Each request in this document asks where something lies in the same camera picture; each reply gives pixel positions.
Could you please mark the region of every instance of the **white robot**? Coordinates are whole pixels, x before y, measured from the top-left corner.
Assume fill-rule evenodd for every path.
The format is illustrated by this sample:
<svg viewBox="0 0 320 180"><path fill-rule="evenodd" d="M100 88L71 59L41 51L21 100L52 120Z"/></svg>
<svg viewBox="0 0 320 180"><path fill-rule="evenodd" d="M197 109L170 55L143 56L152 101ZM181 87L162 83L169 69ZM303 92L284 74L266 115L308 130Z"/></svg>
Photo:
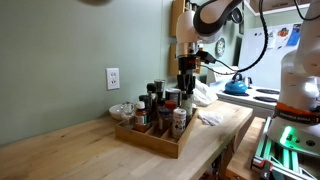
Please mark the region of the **white robot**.
<svg viewBox="0 0 320 180"><path fill-rule="evenodd" d="M211 0L196 12L186 11L178 18L176 36L180 73L178 87L192 94L195 58L206 63L215 59L198 50L198 43L216 41L228 15L242 0ZM312 0L306 18L318 17L320 0ZM278 104L267 135L285 148L320 158L320 114L316 77L320 77L320 18L304 20L298 49L282 61L281 89Z"/></svg>

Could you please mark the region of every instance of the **white cabinet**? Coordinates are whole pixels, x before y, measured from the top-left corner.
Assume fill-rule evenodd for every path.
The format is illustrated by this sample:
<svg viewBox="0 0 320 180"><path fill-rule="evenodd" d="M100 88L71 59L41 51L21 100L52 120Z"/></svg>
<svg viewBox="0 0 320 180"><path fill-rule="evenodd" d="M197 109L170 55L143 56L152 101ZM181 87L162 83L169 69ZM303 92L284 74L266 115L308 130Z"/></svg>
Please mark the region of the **white cabinet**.
<svg viewBox="0 0 320 180"><path fill-rule="evenodd" d="M307 8L311 0L296 0L299 8ZM259 0L244 0L247 8L255 15L259 16ZM293 0L264 0L263 14L272 14L284 11L295 10L296 6Z"/></svg>

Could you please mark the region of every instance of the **butcher block counter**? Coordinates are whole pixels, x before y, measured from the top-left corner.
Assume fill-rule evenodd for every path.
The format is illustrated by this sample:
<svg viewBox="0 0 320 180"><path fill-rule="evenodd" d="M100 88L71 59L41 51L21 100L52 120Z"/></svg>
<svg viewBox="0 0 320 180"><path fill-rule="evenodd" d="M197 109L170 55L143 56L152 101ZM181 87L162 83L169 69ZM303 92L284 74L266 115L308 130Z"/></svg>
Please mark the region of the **butcher block counter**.
<svg viewBox="0 0 320 180"><path fill-rule="evenodd" d="M221 101L202 109L224 120L197 119L178 159L115 138L107 116L1 147L0 179L199 179L252 114Z"/></svg>

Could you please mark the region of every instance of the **electrical outlet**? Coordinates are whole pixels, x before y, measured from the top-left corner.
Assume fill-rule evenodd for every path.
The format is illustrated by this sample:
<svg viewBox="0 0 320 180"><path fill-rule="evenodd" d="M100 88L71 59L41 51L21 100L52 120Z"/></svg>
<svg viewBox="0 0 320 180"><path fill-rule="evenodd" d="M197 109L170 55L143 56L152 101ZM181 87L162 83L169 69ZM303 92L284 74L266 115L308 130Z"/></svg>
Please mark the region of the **electrical outlet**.
<svg viewBox="0 0 320 180"><path fill-rule="evenodd" d="M120 88L119 68L106 68L106 76L107 90Z"/></svg>

